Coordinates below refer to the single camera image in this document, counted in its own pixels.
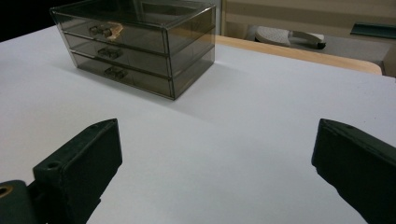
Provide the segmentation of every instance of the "floor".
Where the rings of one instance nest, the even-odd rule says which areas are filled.
[[[247,33],[247,40],[254,41],[256,26],[251,26]],[[325,36],[326,48],[317,49],[316,45],[307,41],[292,37],[290,39],[291,47],[295,49],[310,50],[319,53],[325,53],[346,58],[364,60],[378,64],[385,75],[383,59],[390,49],[391,44],[378,43],[365,40],[350,38],[341,38],[335,36]]]

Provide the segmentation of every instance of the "drawer handle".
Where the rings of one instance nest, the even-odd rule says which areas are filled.
[[[105,27],[93,26],[89,30],[90,30],[90,35],[103,35],[105,38],[108,38],[113,35],[111,30]]]
[[[109,49],[108,47],[105,47],[98,50],[98,55],[104,58],[114,60],[122,55],[122,51],[120,49]]]
[[[105,70],[105,76],[114,79],[122,79],[126,75],[128,75],[128,72],[126,70],[115,66],[111,66]]]

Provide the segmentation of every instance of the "drawer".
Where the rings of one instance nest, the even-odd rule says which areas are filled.
[[[135,70],[127,69],[121,66],[115,66],[111,63],[105,63],[93,58],[72,53],[78,64],[77,67],[92,72],[101,77],[133,86],[145,91],[155,92],[157,94],[173,98],[171,92],[171,83],[167,78],[155,77]]]
[[[208,4],[146,0],[113,6],[117,2],[86,1],[51,13],[67,34],[158,53],[184,49],[215,27],[215,8]]]
[[[135,71],[124,66],[115,66],[101,61],[101,59],[90,58],[78,53],[71,54],[77,67],[82,70],[174,100],[215,61],[215,48],[212,48],[181,71],[178,77],[166,78]]]
[[[176,77],[192,61],[215,45],[214,29],[202,35],[186,48],[171,56],[147,53],[137,49],[122,48],[118,45],[95,41],[80,36],[65,34],[70,50],[119,63],[133,69],[142,70],[164,77]]]

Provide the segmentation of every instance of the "plastic drawer unit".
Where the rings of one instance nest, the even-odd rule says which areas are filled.
[[[215,61],[215,5],[88,0],[50,9],[77,68],[175,100]]]

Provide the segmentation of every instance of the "transparent drawer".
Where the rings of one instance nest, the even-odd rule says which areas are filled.
[[[200,77],[215,60],[215,49],[212,48],[204,52],[195,62],[191,62],[191,65],[180,72],[178,77],[171,78],[157,77],[125,66],[117,66],[100,58],[91,58],[73,52],[71,54],[77,67],[82,70],[174,100]]]
[[[170,56],[147,53],[137,49],[122,48],[107,42],[65,34],[66,42],[72,52],[86,54],[109,61],[130,66],[137,70],[159,76],[176,77],[190,63],[215,45],[214,29],[202,35],[186,48]]]
[[[88,0],[50,10],[61,32],[158,53],[215,27],[215,6],[174,0]]]

